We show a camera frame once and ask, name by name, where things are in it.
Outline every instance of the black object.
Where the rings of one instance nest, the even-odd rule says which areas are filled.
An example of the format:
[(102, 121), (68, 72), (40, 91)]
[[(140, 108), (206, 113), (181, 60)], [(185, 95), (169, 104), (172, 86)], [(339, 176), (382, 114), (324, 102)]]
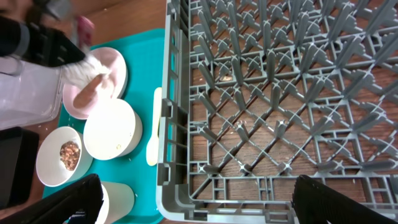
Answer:
[(103, 193), (97, 174), (90, 174), (41, 201), (19, 211), (0, 224), (95, 223), (103, 204)]
[(0, 16), (0, 57), (19, 56), (22, 60), (59, 67), (84, 59), (85, 54), (63, 32), (32, 22), (23, 24)]
[(26, 202), (39, 135), (20, 127), (0, 131), (0, 209)]
[(306, 175), (297, 178), (292, 205), (300, 224), (396, 223)]

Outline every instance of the teal tray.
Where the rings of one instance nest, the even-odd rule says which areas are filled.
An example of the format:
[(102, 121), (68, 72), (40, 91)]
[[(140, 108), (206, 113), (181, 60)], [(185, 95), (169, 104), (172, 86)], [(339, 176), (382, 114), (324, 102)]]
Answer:
[[(122, 99), (141, 118), (143, 132), (140, 143), (130, 154), (110, 161), (94, 159), (86, 175), (95, 173), (101, 180), (127, 184), (134, 191), (136, 202), (133, 209), (117, 223), (158, 223), (163, 216), (155, 201), (156, 166), (147, 165), (146, 145), (151, 135), (154, 91), (162, 86), (164, 29), (96, 45), (93, 49), (98, 47), (112, 47), (122, 53), (129, 75)], [(85, 123), (72, 118), (62, 105), (59, 127), (71, 126), (83, 133)], [(44, 197), (65, 186), (44, 188)]]

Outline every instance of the food crumb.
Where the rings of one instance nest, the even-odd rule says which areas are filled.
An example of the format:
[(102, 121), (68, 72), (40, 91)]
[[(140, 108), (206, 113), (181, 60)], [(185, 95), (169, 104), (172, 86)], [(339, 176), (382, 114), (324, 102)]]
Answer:
[(61, 146), (61, 161), (67, 170), (75, 170), (80, 158), (80, 149), (73, 141), (68, 141)]
[(225, 75), (225, 76), (221, 77), (220, 80), (221, 81), (231, 81), (232, 77)]

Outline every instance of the plastic container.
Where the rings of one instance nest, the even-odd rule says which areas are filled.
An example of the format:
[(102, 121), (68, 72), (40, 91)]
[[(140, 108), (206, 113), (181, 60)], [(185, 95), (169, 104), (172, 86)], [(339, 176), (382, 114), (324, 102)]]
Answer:
[[(36, 170), (40, 181), (49, 187), (56, 187), (77, 180), (87, 172), (93, 162), (81, 139), (83, 135), (71, 127), (57, 128), (42, 143), (37, 154)], [(67, 170), (60, 160), (61, 146), (68, 141), (76, 143), (80, 149), (80, 158), (75, 170)]]
[(20, 127), (0, 131), (0, 209), (26, 202), (39, 135)]
[(109, 224), (125, 217), (134, 206), (134, 192), (126, 184), (101, 181), (104, 194), (96, 224)]
[[(0, 129), (53, 120), (61, 103), (59, 70), (0, 57)], [(10, 76), (1, 72), (13, 73)]]
[(95, 159), (108, 160), (129, 154), (142, 136), (142, 122), (131, 106), (120, 99), (100, 103), (87, 119), (84, 143)]

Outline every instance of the food in bowl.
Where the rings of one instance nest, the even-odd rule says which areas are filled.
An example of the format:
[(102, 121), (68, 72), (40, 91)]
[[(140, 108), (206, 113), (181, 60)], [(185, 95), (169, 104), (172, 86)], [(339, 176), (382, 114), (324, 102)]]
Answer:
[(79, 146), (73, 141), (66, 142), (61, 146), (60, 156), (65, 168), (74, 171), (80, 158)]

